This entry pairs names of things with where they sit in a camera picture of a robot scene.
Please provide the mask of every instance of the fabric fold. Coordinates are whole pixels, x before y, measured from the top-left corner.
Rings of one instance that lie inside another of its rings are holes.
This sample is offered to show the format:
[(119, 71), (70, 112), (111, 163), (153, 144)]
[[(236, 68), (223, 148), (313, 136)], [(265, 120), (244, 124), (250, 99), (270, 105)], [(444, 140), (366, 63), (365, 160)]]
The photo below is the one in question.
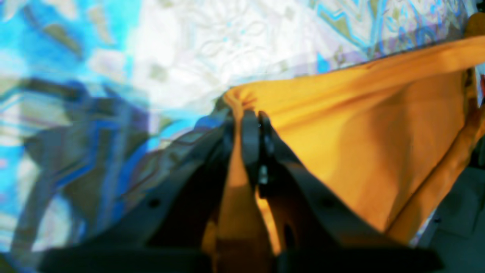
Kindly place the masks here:
[[(242, 85), (225, 99), (233, 110), (265, 111), (313, 175), (406, 244), (480, 134), (469, 68), (483, 62), (485, 37), (473, 37), (329, 74)], [(466, 123), (469, 114), (474, 122)]]
[(216, 232), (218, 272), (269, 272), (273, 251), (255, 194), (249, 184), (241, 151), (241, 101), (224, 97), (234, 117), (234, 146)]

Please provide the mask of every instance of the black clamp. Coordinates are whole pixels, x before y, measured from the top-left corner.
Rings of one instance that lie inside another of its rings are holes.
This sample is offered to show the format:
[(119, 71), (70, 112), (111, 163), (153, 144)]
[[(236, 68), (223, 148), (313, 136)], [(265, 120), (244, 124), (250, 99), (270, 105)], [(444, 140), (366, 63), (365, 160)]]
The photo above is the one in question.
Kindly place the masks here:
[(274, 185), (275, 131), (265, 112), (245, 111), (241, 122), (242, 159), (251, 185), (265, 198)]

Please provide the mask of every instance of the yellow cloth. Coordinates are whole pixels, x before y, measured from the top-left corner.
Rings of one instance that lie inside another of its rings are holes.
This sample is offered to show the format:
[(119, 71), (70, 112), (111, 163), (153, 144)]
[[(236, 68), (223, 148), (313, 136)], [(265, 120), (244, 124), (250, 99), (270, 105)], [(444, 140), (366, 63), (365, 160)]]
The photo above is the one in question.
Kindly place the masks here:
[[(473, 16), (466, 36), (485, 34), (484, 25), (483, 14)], [(407, 244), (483, 135), (469, 68), (484, 62), (482, 36), (325, 75), (233, 88), (225, 101), (236, 139), (218, 239), (267, 236), (241, 159), (239, 122), (251, 109), (265, 111), (306, 168), (357, 215)]]

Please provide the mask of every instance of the screw hole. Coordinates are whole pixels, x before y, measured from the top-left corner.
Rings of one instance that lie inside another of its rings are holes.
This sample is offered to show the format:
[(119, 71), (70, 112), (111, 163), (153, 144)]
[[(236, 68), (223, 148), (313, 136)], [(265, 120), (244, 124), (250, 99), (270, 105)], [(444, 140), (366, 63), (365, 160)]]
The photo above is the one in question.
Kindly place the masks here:
[(323, 205), (324, 207), (326, 207), (326, 208), (333, 208), (335, 204), (334, 204), (334, 202), (333, 202), (332, 200), (330, 200), (330, 199), (324, 199), (324, 200), (322, 201), (322, 205)]
[(152, 199), (152, 200), (150, 200), (150, 202), (148, 202), (148, 206), (150, 208), (157, 208), (158, 206), (160, 206), (160, 200), (159, 199)]

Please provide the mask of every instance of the gray surface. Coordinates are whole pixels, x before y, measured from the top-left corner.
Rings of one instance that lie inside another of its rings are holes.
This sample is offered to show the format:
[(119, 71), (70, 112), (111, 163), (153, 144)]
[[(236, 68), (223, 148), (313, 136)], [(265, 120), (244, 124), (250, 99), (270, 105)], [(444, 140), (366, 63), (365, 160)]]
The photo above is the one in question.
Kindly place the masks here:
[(485, 273), (485, 171), (467, 168), (436, 211), (421, 247), (438, 252), (441, 273)]

